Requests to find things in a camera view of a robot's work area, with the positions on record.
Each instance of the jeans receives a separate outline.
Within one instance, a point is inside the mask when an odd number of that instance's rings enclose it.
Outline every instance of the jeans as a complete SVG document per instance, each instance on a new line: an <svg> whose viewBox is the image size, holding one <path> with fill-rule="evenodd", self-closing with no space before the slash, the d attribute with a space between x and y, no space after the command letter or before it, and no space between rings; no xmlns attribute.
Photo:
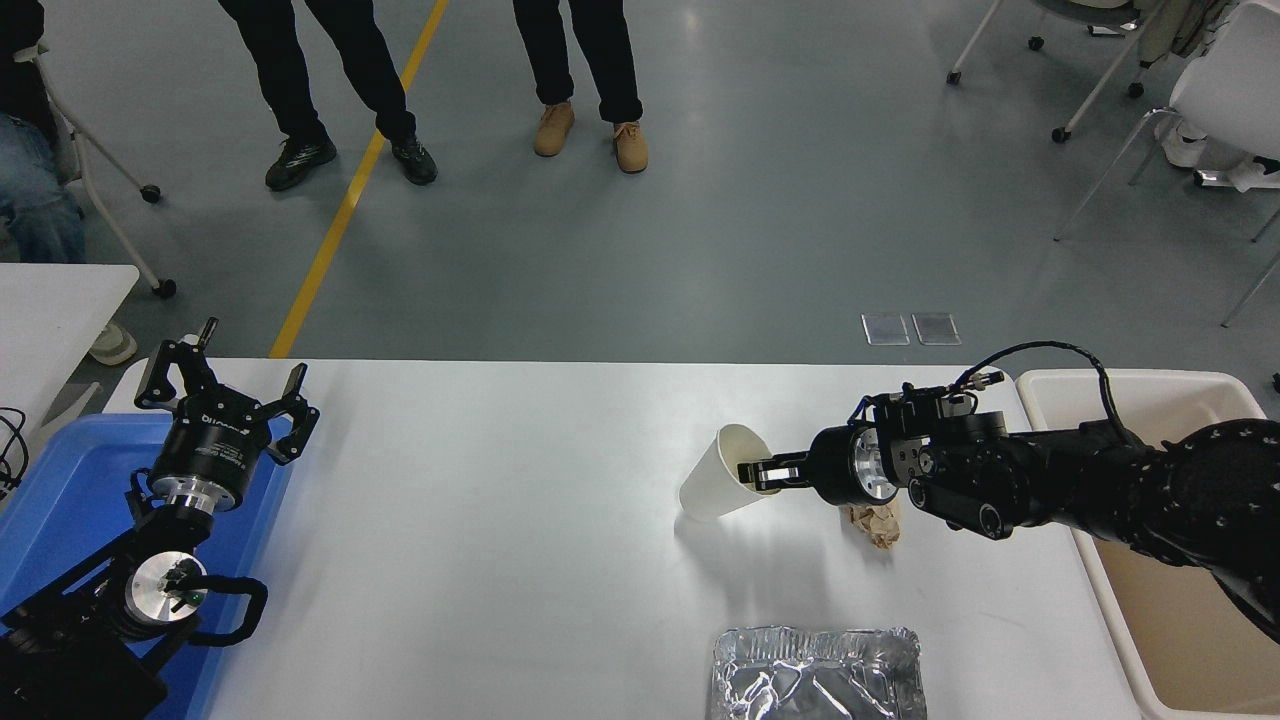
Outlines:
<svg viewBox="0 0 1280 720"><path fill-rule="evenodd" d="M280 132L300 142L323 142L329 136L311 102L307 61L293 27L292 0L218 0L236 20L257 64L262 97L275 113ZM333 40L342 69L365 105L378 114L378 131L392 142L416 132L413 114L404 108L404 87L387 50L387 38L374 23L372 0L306 0L311 14Z"/></svg>
<svg viewBox="0 0 1280 720"><path fill-rule="evenodd" d="M0 113L0 223L23 263L83 263L79 205L58 183L54 151L35 126Z"/></svg>
<svg viewBox="0 0 1280 720"><path fill-rule="evenodd" d="M516 26L529 53L543 105L563 102L573 95L568 74L568 47L559 0L515 0ZM631 37L622 15L622 0L568 0L573 36L586 56L600 95L600 118L609 123L640 119L636 69Z"/></svg>

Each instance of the black pants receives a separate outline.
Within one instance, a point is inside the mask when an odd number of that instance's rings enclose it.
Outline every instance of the black pants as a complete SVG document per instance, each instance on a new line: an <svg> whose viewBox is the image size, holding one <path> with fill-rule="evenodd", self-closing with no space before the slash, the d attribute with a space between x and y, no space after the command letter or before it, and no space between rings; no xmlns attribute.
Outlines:
<svg viewBox="0 0 1280 720"><path fill-rule="evenodd" d="M292 0L218 1L239 26L241 37L257 64L262 97L275 113L280 132L303 142L328 137L311 102L307 61L293 27ZM351 86L378 114L378 129L393 142L412 136L416 129L413 114L404 109L404 88L387 50L387 40L374 23L372 0L306 3L342 55L342 69Z"/></svg>
<svg viewBox="0 0 1280 720"><path fill-rule="evenodd" d="M568 100L573 96L573 78L568 74L559 0L515 0L515 5L516 24L534 67L538 99L544 105ZM600 94L600 118L611 123L639 120L643 109L622 0L568 0L568 8L573 36Z"/></svg>

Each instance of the white paper cup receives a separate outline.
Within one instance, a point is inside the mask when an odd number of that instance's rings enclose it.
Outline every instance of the white paper cup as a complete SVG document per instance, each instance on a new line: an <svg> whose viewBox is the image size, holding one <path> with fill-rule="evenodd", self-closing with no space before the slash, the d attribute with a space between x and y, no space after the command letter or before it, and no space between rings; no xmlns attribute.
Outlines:
<svg viewBox="0 0 1280 720"><path fill-rule="evenodd" d="M737 464L768 460L773 454L760 436L745 425L724 425L703 454L685 484L680 505L690 518L714 520L778 491L755 492L737 482Z"/></svg>

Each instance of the gray floor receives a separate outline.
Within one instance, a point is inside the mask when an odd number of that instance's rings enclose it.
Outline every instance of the gray floor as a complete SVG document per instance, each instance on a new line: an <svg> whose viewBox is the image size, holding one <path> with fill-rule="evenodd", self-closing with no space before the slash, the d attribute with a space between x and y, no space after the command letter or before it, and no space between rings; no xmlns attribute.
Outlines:
<svg viewBox="0 0 1280 720"><path fill-rule="evenodd" d="M159 301L140 284L119 318L150 348L218 315L214 355L265 356L372 132L332 45L298 4L340 156L273 195L261 174L280 138L214 3L46 4L63 94L166 196L146 206L100 168L118 219L180 286ZM398 63L430 10L378 3ZM1030 53L1037 14L1011 3L948 87L984 10L632 3L652 164L627 177L576 46L579 123L561 156L536 158L540 106L509 0L454 0L410 91L440 179L413 187L379 161L292 356L963 364L1057 338L1111 366L1230 373L1280 415L1280 279L1217 325L1280 243L1247 242L1276 193L1197 190L1160 161L1137 188L1108 183L1068 242L1050 241L1183 60L1137 101L1117 81L1053 145L1119 42L1051 20ZM125 261L87 222L91 261ZM872 311L954 313L964 345L870 347L859 315ZM86 363L76 379L118 377Z"/></svg>

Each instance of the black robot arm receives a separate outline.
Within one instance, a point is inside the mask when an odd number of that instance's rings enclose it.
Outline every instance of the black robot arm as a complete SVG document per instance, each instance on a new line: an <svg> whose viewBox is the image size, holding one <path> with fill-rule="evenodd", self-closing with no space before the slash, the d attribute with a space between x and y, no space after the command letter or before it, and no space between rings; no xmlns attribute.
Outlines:
<svg viewBox="0 0 1280 720"><path fill-rule="evenodd" d="M977 411L977 392L1004 380L982 368L1038 346L1089 357L1107 419L1009 433L1001 413ZM1101 364L1074 346L1025 343L950 386L865 397L808 452L745 462L739 478L755 489L812 487L832 505L883 505L905 488L915 507L991 539L1069 525L1169 565L1204 568L1280 642L1280 423L1219 423L1148 447L1116 415Z"/></svg>
<svg viewBox="0 0 1280 720"><path fill-rule="evenodd" d="M265 405L219 383L205 360L216 325L210 318L195 345L163 342L147 365L134 402L168 410L173 424L152 466L136 471L125 493L133 528L3 616L0 717L143 717L166 697L156 675L184 644L234 644L257 626L266 585L206 573L196 547L216 512L241 505L259 457L296 460L320 413L302 397L303 364L282 397ZM180 398L168 378L173 365L182 373ZM293 425L273 441L268 423L282 415ZM197 630L210 593L248 597L239 628ZM128 644L151 639L157 642L141 657Z"/></svg>

